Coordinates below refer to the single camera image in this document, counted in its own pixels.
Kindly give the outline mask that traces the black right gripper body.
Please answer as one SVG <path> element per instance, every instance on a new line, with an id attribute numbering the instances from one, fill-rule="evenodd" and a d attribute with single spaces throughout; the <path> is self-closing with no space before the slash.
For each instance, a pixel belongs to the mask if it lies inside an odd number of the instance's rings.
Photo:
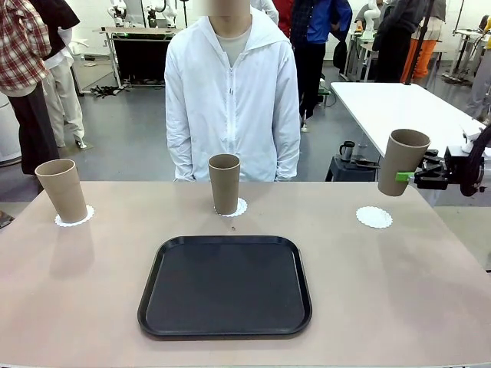
<path id="1" fill-rule="evenodd" d="M 466 154 L 460 146 L 448 146 L 444 154 L 448 183 L 461 186 L 466 169 Z"/>

